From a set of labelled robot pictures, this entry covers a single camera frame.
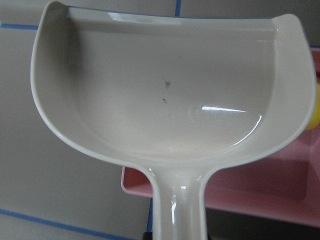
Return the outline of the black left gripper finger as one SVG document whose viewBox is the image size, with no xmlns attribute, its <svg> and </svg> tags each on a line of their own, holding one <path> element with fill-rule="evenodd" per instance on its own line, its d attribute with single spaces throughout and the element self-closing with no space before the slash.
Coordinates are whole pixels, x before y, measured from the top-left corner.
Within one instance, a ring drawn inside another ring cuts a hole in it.
<svg viewBox="0 0 320 240">
<path fill-rule="evenodd" d="M 153 233 L 152 232 L 144 232 L 142 235 L 142 240 L 153 240 Z"/>
</svg>

